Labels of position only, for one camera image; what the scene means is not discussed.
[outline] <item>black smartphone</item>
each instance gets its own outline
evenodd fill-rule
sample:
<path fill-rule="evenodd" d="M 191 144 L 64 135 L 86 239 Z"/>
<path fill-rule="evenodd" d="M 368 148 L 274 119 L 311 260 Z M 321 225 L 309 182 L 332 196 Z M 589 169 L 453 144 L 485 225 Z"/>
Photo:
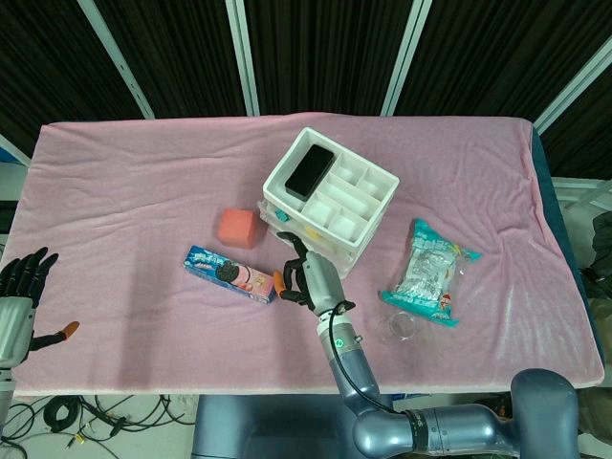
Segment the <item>black smartphone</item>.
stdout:
<path fill-rule="evenodd" d="M 307 201 L 334 162 L 334 153 L 313 145 L 285 182 L 285 190 L 301 201 Z"/>

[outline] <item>plastic bag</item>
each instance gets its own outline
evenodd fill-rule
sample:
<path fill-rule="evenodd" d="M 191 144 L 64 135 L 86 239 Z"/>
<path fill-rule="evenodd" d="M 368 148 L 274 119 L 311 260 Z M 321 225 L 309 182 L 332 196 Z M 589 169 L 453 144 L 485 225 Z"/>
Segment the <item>plastic bag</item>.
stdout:
<path fill-rule="evenodd" d="M 480 256 L 448 241 L 418 218 L 404 279 L 393 292 L 381 292 L 381 298 L 415 315 L 454 327 L 459 320 L 451 318 L 450 285 L 457 263 L 473 262 Z"/>

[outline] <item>pink towel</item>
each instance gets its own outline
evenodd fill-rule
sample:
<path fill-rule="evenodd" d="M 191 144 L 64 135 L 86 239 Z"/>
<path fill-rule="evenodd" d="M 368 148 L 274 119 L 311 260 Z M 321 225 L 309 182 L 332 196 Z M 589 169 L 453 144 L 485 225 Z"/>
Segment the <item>pink towel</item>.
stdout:
<path fill-rule="evenodd" d="M 43 126 L 3 263 L 41 246 L 59 252 L 36 333 L 81 327 L 30 354 L 17 393 L 335 392 L 312 313 L 258 304 L 182 267 L 192 244 L 268 273 L 295 257 L 265 231 L 252 251 L 222 246 L 215 232 L 223 208 L 255 208 L 304 126 L 401 180 L 344 282 L 383 392 L 507 390 L 528 367 L 576 387 L 601 381 L 576 283 L 543 217 L 528 122 L 299 114 Z M 483 258 L 461 279 L 456 328 L 418 318 L 413 338 L 387 344 L 381 323 L 397 310 L 377 291 L 401 278 L 415 217 Z"/>

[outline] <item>cables on floor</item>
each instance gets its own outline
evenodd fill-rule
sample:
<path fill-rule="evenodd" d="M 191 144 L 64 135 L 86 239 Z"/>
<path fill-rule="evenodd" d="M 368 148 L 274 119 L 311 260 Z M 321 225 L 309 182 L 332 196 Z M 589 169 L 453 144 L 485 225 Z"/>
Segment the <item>cables on floor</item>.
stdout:
<path fill-rule="evenodd" d="M 102 448 L 107 449 L 109 454 L 113 457 L 117 458 L 118 456 L 108 449 L 101 442 L 106 442 L 118 435 L 120 432 L 143 432 L 153 427 L 159 426 L 167 426 L 169 424 L 175 423 L 182 426 L 193 426 L 194 422 L 186 422 L 183 420 L 185 413 L 175 416 L 170 411 L 171 399 L 169 396 L 160 395 L 158 401 L 155 403 L 154 407 L 142 418 L 133 421 L 129 419 L 127 415 L 118 416 L 113 413 L 113 409 L 118 406 L 124 404 L 129 399 L 134 397 L 133 395 L 129 395 L 124 397 L 117 403 L 113 404 L 109 408 L 104 408 L 98 396 L 94 397 L 94 402 L 90 403 L 83 396 L 56 396 L 52 397 L 50 400 L 47 400 L 46 403 L 34 410 L 33 406 L 35 404 L 40 403 L 41 401 L 47 399 L 39 399 L 34 401 L 32 404 L 14 404 L 11 406 L 11 409 L 22 407 L 17 414 L 13 415 L 5 424 L 5 432 L 6 427 L 10 425 L 20 414 L 29 411 L 30 415 L 28 419 L 21 424 L 11 435 L 7 435 L 6 437 L 2 437 L 2 441 L 6 444 L 7 447 L 17 448 L 24 455 L 25 458 L 28 457 L 27 451 L 23 447 L 21 447 L 18 443 L 15 443 L 15 440 L 23 439 L 26 441 L 34 436 L 38 436 L 41 434 L 31 435 L 26 437 L 33 428 L 34 419 L 41 411 L 43 413 L 43 420 L 47 426 L 51 428 L 51 432 L 43 433 L 43 434 L 57 434 L 61 433 L 62 435 L 68 435 L 71 437 L 70 442 L 66 446 L 69 448 L 73 445 L 75 441 L 79 441 L 83 443 L 85 440 L 90 440 L 94 443 L 99 444 Z M 60 411 L 65 411 L 67 414 L 59 417 Z M 86 414 L 90 414 L 91 417 L 87 421 L 83 421 L 84 416 Z M 72 426 L 78 419 L 77 423 L 77 431 L 75 433 L 65 432 L 65 429 Z M 95 421 L 103 422 L 110 427 L 110 431 L 108 436 L 104 438 L 97 438 L 93 433 L 87 432 L 86 429 L 89 428 L 92 431 L 92 423 Z"/>
<path fill-rule="evenodd" d="M 19 452 L 21 452 L 21 455 L 23 456 L 24 459 L 28 459 L 28 452 L 26 451 L 26 449 L 23 448 L 18 443 L 15 443 L 14 441 L 7 439 L 7 437 L 2 437 L 2 445 L 8 445 L 10 448 L 17 449 Z"/>

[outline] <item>sponge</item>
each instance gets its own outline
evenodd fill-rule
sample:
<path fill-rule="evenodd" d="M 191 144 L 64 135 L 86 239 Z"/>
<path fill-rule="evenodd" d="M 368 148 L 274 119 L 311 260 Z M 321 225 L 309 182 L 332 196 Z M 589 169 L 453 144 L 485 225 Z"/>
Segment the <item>sponge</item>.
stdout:
<path fill-rule="evenodd" d="M 221 216 L 217 237 L 226 246 L 252 249 L 257 233 L 257 215 L 252 210 L 226 208 Z"/>

